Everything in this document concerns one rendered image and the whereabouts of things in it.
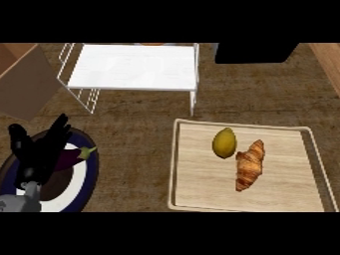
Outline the brown wooden cabinet door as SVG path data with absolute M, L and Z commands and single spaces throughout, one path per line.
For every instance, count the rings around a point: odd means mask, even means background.
M 0 113 L 29 121 L 59 88 L 41 47 L 0 43 Z

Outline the pale wooden tray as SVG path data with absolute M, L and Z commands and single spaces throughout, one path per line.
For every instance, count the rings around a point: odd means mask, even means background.
M 211 151 L 216 133 L 231 128 L 236 149 L 263 141 L 262 175 L 235 190 L 235 159 Z M 173 121 L 168 208 L 191 211 L 337 211 L 312 129 L 177 119 Z

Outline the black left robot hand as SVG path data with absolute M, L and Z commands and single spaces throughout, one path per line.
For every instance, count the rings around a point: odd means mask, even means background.
M 19 160 L 15 177 L 15 187 L 18 189 L 24 190 L 31 181 L 38 185 L 47 182 L 55 170 L 60 151 L 72 135 L 69 128 L 68 117 L 65 114 L 60 114 L 44 136 L 32 140 L 21 125 L 9 125 L 10 149 Z

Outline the purple eggplant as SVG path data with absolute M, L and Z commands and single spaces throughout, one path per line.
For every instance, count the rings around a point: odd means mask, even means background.
M 63 149 L 60 151 L 59 159 L 56 162 L 55 170 L 60 171 L 71 168 L 81 161 L 87 160 L 93 151 L 93 147 L 80 147 L 74 149 Z

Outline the yellow lemon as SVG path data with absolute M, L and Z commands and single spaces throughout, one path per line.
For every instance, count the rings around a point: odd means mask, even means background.
M 235 153 L 235 148 L 236 148 L 235 134 L 232 132 L 232 129 L 226 127 L 214 135 L 211 141 L 211 150 L 213 153 L 220 158 L 229 158 Z

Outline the blue white brown plate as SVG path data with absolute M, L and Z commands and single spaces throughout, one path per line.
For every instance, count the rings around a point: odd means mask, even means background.
M 65 149 L 93 147 L 96 144 L 89 135 L 71 128 L 72 133 Z M 0 195 L 22 195 L 24 190 L 13 185 L 19 160 L 10 154 L 0 166 Z M 99 152 L 93 151 L 87 160 L 81 161 L 71 168 L 55 171 L 49 181 L 40 189 L 40 212 L 80 212 L 93 194 L 99 175 Z

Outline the golden brown croissant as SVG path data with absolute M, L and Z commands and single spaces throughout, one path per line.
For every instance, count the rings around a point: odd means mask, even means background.
M 259 139 L 248 147 L 247 151 L 239 151 L 235 155 L 236 174 L 235 190 L 241 192 L 254 183 L 262 174 L 262 165 L 265 158 L 263 141 Z

